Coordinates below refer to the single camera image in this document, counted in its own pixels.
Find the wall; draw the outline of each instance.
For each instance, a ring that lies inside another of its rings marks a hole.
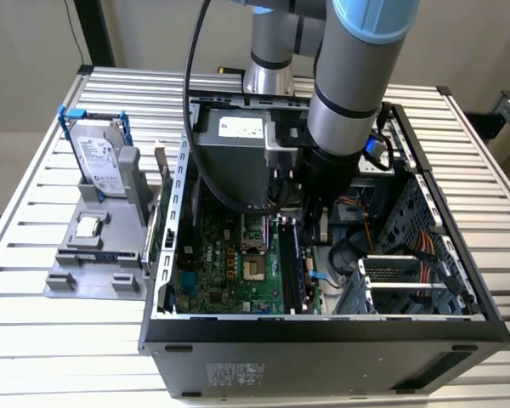
[[[44,131],[80,64],[62,0],[0,0],[0,130]]]

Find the blue bracket handle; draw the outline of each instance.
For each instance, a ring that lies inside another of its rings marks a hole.
[[[69,119],[71,121],[78,121],[80,119],[117,119],[121,120],[122,128],[124,132],[124,141],[126,146],[132,146],[133,145],[133,137],[130,133],[130,121],[128,120],[128,115],[125,113],[124,110],[121,111],[119,116],[112,116],[112,115],[98,115],[98,114],[88,114],[86,110],[79,109],[79,108],[70,108],[66,112],[66,108],[64,105],[59,105],[59,109],[57,109],[57,121],[59,121],[60,128],[65,134],[66,140],[70,142],[72,151],[74,152],[74,157],[76,158],[77,166],[79,167],[79,170],[82,173],[82,180],[83,183],[87,183],[87,178],[85,177],[85,174],[82,170],[82,164],[79,161],[79,157],[77,156],[76,147],[74,146],[74,143],[71,139],[70,135],[70,129],[68,128],[68,125],[66,124],[66,119]],[[100,201],[103,201],[105,199],[104,194],[99,193],[99,199]]]
[[[119,119],[121,119],[122,127],[125,131],[125,145],[134,146],[133,137],[130,134],[130,121],[128,120],[128,115],[124,110],[119,114]]]

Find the robotic arm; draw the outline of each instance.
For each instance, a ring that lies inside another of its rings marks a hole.
[[[275,8],[253,10],[252,64],[244,77],[246,92],[292,94],[293,52],[313,50],[312,44],[320,42],[307,123],[317,148],[306,150],[305,155],[304,190],[308,194],[303,198],[303,210],[305,225],[310,228],[319,223],[326,209],[331,210],[357,173],[406,33],[417,16],[419,0],[244,3]],[[303,16],[279,11],[286,3],[295,4],[287,12]],[[323,8],[325,23],[317,20]],[[292,34],[290,26],[296,29],[296,41],[288,48],[283,44]]]

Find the wire bundle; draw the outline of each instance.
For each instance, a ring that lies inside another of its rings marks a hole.
[[[417,236],[417,243],[414,247],[414,251],[421,251],[421,252],[427,252],[434,255],[434,244],[431,237],[428,235],[427,232],[425,232],[423,229],[419,230],[419,234]],[[419,281],[420,283],[429,283],[430,281],[430,274],[431,269],[423,262],[420,262],[420,273],[419,273]],[[418,296],[425,296],[424,292],[419,292],[417,294]]]

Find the blue connector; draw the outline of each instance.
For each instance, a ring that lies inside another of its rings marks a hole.
[[[375,143],[376,143],[376,140],[372,136],[369,137],[368,141],[365,144],[365,150],[370,153],[372,148],[374,147]]]
[[[134,146],[133,137],[130,134],[130,121],[128,120],[128,115],[125,113],[124,110],[122,110],[121,113],[119,114],[119,119],[121,119],[122,127],[125,131],[125,145]]]
[[[314,270],[310,270],[308,272],[308,275],[310,278],[321,279],[322,281],[326,281],[328,279],[325,274],[320,274],[319,272],[315,272]]]
[[[254,14],[268,14],[268,13],[272,13],[274,10],[272,8],[265,8],[265,7],[259,7],[259,6],[254,6],[252,8],[252,12]]]

